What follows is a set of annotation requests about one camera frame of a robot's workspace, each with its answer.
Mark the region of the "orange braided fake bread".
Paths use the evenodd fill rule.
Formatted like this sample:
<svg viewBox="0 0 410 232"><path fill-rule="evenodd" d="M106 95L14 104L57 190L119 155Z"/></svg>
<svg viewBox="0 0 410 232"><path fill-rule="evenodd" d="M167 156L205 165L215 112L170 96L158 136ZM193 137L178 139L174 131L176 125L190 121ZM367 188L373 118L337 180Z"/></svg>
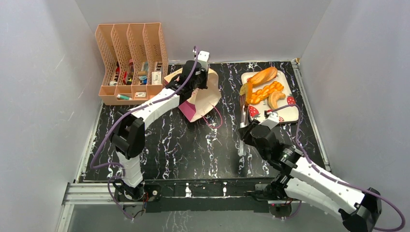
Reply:
<svg viewBox="0 0 410 232"><path fill-rule="evenodd" d="M266 99L273 92L281 92L283 89L284 86L280 82L274 81L271 84L264 86L262 89L253 92L249 100L249 104L259 104L262 100Z"/></svg>

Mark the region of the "tan fake croissant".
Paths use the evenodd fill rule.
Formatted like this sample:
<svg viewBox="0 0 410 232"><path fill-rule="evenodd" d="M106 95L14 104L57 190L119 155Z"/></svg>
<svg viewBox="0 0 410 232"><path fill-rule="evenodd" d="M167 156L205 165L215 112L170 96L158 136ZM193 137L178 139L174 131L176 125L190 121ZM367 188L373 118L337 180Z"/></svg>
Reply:
<svg viewBox="0 0 410 232"><path fill-rule="evenodd" d="M269 97L267 98L269 107L271 109L277 109L278 108L278 101L286 98L286 95L282 93L281 91L274 91L272 92Z"/></svg>

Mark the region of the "pink and tan paper bag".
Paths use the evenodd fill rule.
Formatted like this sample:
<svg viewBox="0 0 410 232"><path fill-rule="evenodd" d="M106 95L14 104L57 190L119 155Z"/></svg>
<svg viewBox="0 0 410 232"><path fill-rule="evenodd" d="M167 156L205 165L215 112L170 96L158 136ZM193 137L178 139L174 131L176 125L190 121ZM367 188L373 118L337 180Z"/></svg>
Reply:
<svg viewBox="0 0 410 232"><path fill-rule="evenodd" d="M196 89L191 97L178 108L189 122L195 122L208 114L221 99L219 76L213 70L208 70L207 89Z"/></svg>

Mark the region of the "long orange fake baguette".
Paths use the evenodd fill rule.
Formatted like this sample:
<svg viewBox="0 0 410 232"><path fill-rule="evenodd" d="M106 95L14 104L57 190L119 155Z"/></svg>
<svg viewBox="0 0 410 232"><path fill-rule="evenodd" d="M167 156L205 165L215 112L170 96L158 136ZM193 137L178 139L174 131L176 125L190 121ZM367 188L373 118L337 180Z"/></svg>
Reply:
<svg viewBox="0 0 410 232"><path fill-rule="evenodd" d="M277 73L278 70L276 67L269 67L249 78L247 83L252 84L253 87L258 87L276 78Z"/></svg>

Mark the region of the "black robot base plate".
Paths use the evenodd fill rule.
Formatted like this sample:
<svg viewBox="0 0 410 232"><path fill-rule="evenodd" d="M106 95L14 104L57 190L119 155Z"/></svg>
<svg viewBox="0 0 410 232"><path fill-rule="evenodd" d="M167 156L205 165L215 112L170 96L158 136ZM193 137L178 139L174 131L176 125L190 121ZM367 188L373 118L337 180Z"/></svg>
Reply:
<svg viewBox="0 0 410 232"><path fill-rule="evenodd" d="M252 211L287 217L301 202L285 195L274 180L262 178L146 180L135 188L115 180L121 206L141 205L146 213L168 211Z"/></svg>

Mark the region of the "brown fake bread slice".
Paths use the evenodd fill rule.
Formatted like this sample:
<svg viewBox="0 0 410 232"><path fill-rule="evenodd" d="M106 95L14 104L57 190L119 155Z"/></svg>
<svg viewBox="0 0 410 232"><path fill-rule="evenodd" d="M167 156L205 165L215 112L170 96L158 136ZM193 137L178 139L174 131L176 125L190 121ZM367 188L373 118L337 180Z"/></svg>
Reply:
<svg viewBox="0 0 410 232"><path fill-rule="evenodd" d="M239 96L240 96L240 102L244 106L248 106L251 101L252 97L252 90L253 90L253 85L251 82L246 82L242 85L240 91L239 91Z"/></svg>

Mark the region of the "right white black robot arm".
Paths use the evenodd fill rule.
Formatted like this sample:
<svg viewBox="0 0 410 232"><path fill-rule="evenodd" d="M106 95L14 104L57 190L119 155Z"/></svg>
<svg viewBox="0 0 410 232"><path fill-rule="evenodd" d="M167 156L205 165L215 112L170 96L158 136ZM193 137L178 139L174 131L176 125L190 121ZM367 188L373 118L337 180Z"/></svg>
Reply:
<svg viewBox="0 0 410 232"><path fill-rule="evenodd" d="M278 200L296 198L339 219L350 232L371 232L381 214L381 200L373 188L365 191L342 185L327 171L314 169L302 151L281 143L273 132L273 123L255 120L239 129L241 140L254 147L259 155L278 171L269 190Z"/></svg>

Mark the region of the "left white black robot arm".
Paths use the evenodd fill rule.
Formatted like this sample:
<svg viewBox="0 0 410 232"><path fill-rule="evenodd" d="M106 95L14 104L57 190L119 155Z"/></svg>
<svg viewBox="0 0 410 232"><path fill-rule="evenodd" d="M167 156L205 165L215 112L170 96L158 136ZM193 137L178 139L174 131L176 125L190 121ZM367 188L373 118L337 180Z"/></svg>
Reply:
<svg viewBox="0 0 410 232"><path fill-rule="evenodd" d="M145 130L159 117L186 102L197 89L207 89L208 63L189 60L159 94L139 107L120 113L110 142L115 146L123 176L113 183L120 194L132 201L143 198L145 189L140 153L145 148Z"/></svg>

